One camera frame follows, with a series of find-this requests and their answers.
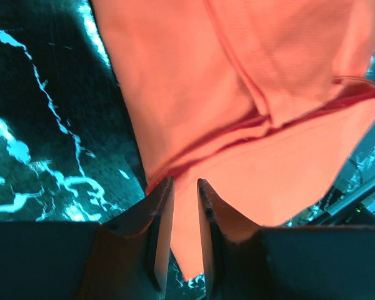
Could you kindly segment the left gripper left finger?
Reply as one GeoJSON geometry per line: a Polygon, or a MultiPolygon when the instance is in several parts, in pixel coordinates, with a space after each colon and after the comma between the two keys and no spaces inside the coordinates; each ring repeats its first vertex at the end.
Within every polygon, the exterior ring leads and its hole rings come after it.
{"type": "Polygon", "coordinates": [[[0,299],[164,299],[174,179],[108,222],[0,222],[0,299]]]}

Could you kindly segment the orange t-shirt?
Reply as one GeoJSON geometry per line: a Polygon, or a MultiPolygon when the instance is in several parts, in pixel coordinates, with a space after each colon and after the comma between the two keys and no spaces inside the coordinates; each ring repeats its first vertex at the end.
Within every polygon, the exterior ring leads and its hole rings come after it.
{"type": "Polygon", "coordinates": [[[197,181],[278,226],[316,204],[375,122],[375,1],[94,1],[147,190],[172,176],[171,249],[203,271],[197,181]]]}

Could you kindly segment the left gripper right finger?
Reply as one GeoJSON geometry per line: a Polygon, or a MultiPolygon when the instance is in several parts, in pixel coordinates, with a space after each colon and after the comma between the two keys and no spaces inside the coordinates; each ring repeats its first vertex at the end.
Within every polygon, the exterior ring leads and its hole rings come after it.
{"type": "Polygon", "coordinates": [[[375,299],[375,226],[263,227],[197,195],[208,299],[375,299]]]}

